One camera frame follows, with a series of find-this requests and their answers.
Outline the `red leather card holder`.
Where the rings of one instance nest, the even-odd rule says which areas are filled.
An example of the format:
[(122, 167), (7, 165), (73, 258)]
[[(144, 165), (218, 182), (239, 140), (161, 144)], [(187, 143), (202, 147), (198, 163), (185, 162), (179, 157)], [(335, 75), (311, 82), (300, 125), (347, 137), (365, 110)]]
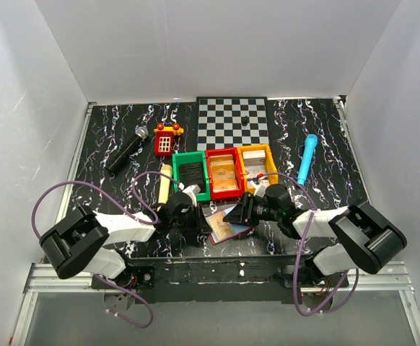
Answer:
[(253, 229), (253, 227), (250, 226), (241, 226), (238, 224), (227, 223), (223, 221), (223, 218), (234, 207), (234, 205), (231, 205), (228, 208), (225, 208), (221, 211), (218, 211), (214, 214), (205, 217), (206, 222), (211, 228), (211, 233), (209, 237), (213, 245), (217, 245), (227, 240), (233, 239), (241, 234), (246, 234)]

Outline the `gold VIP credit card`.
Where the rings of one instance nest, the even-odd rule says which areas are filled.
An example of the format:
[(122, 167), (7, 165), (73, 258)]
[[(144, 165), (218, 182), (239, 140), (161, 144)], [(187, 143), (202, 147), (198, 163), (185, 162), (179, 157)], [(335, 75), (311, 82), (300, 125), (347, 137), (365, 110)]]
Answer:
[(214, 215), (209, 216), (206, 220), (207, 223), (211, 226), (211, 238), (214, 243), (219, 243), (229, 239), (235, 235), (235, 232), (229, 223), (223, 221), (225, 213), (219, 212)]

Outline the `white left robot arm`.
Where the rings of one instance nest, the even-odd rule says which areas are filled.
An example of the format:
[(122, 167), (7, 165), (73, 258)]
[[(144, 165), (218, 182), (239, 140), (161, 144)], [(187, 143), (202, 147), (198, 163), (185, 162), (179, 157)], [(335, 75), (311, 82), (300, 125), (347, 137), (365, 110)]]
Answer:
[(108, 245), (147, 242), (153, 236), (166, 236), (171, 231), (182, 236), (212, 232), (191, 190), (172, 194), (154, 212), (156, 223), (142, 212), (113, 215), (81, 206), (41, 235), (39, 245), (60, 279), (90, 272), (115, 280), (125, 272), (127, 264), (124, 257), (108, 249)]

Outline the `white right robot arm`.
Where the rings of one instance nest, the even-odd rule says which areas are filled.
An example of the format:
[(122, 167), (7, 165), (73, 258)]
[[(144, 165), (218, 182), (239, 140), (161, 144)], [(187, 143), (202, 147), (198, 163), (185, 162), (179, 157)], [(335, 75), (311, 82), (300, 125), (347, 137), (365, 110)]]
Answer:
[(282, 184), (268, 186), (261, 195), (244, 193), (223, 220), (247, 227), (273, 221), (291, 239), (336, 239), (337, 244), (300, 262), (297, 280), (301, 284), (318, 284), (353, 268), (376, 274), (408, 243), (402, 231), (367, 201), (333, 210), (301, 210)]

